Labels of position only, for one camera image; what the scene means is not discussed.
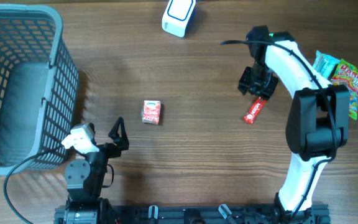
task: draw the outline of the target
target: plastic basket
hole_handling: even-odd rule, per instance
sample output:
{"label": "plastic basket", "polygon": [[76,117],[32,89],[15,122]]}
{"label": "plastic basket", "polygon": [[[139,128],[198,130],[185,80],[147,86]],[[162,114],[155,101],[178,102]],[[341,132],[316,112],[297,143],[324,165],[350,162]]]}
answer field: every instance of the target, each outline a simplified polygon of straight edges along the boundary
{"label": "plastic basket", "polygon": [[[62,39],[59,13],[47,6],[0,4],[0,175],[53,149],[69,133],[78,71]],[[17,169],[53,169],[64,147]]]}

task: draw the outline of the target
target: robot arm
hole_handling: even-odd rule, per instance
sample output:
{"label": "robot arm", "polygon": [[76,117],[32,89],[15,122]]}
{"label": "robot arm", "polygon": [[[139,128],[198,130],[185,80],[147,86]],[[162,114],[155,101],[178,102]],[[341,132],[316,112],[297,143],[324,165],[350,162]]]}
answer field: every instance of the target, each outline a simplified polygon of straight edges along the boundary
{"label": "robot arm", "polygon": [[[269,33],[266,26],[255,27],[246,41],[222,44],[235,43],[247,44],[255,58],[254,66],[247,67],[239,81],[243,94],[249,92],[268,100],[278,82],[275,72],[293,98],[285,131],[291,163],[276,194],[277,215],[272,221],[302,222],[310,215],[312,194],[323,167],[347,141],[349,91],[344,86],[332,86],[313,69],[287,32]],[[318,109],[329,114],[318,118]]]}
{"label": "robot arm", "polygon": [[103,185],[107,167],[112,170],[111,183],[114,180],[114,169],[108,164],[108,160],[120,157],[121,152],[129,148],[123,118],[118,118],[108,134],[113,143],[97,145],[94,134],[92,123],[80,124],[62,141],[66,149],[74,147],[84,159],[75,159],[66,166],[65,178],[69,195],[66,206],[55,210],[55,224],[120,224],[119,214],[114,211],[108,199],[100,197],[100,193],[102,188],[109,187]]}

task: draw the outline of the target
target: red candy box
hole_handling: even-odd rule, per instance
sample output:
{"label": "red candy box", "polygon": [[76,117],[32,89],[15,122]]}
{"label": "red candy box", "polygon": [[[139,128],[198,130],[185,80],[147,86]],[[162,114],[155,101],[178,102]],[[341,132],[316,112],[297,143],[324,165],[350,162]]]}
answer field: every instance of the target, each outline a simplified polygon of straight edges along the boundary
{"label": "red candy box", "polygon": [[142,109],[142,122],[158,124],[160,122],[161,102],[145,100]]}

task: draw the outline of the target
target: white device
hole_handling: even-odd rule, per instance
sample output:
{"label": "white device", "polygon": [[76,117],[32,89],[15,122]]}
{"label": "white device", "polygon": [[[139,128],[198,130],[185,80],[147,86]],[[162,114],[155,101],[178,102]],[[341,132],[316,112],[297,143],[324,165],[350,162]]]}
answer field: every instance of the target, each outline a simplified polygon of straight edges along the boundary
{"label": "white device", "polygon": [[[275,43],[282,45],[297,54],[316,76],[317,81],[323,88],[327,88],[328,85],[331,84],[309,64],[304,56],[302,56],[296,42],[283,40]],[[318,89],[316,83],[311,79],[304,66],[294,56],[290,55],[283,49],[269,45],[266,49],[265,63],[266,66],[272,69],[281,79],[285,85],[285,88],[287,88],[287,90],[290,92],[292,98],[295,92],[298,90],[302,90],[304,88],[309,88],[312,90]],[[326,156],[315,157],[305,162],[302,160],[299,154],[292,153],[287,178],[285,179],[285,183],[278,193],[278,197],[280,198],[280,201],[285,210],[294,211],[294,209],[296,209],[297,205],[302,199],[303,194],[305,193],[305,189],[309,184],[309,179],[312,175],[314,165],[324,159],[328,158]],[[316,187],[320,174],[326,164],[327,163],[324,162],[318,167],[318,171],[313,179],[308,197],[303,202],[299,211],[304,211],[311,207],[311,198],[314,192],[314,188]]]}
{"label": "white device", "polygon": [[178,37],[184,37],[196,0],[170,0],[162,16],[162,29]]}
{"label": "white device", "polygon": [[99,152],[99,148],[92,143],[93,139],[94,132],[90,124],[79,124],[70,130],[70,134],[63,139],[62,144],[65,146],[65,149],[73,146],[82,154]]}

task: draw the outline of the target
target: wooden table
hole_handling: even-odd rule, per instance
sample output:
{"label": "wooden table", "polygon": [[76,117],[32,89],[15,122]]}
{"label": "wooden table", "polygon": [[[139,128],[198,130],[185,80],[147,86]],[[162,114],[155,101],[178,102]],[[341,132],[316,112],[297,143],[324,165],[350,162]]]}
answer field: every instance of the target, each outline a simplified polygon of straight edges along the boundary
{"label": "wooden table", "polygon": [[[291,97],[279,83],[257,121],[245,124],[255,97],[242,96],[237,84],[254,61],[246,46],[219,43],[265,24],[289,30],[310,62],[320,50],[358,67],[358,2],[199,2],[184,39],[162,30],[166,5],[51,4],[80,71],[75,123],[93,122],[97,142],[105,142],[117,117],[125,119],[131,146],[109,161],[116,176],[102,197],[114,205],[272,202],[290,162]],[[160,125],[141,122],[144,100],[164,104]],[[9,195],[26,218],[53,220],[67,197],[64,168],[12,178]],[[0,223],[21,223],[3,197],[3,180]],[[349,140],[326,166],[313,199],[329,204],[333,223],[358,223],[358,120],[349,121]]]}

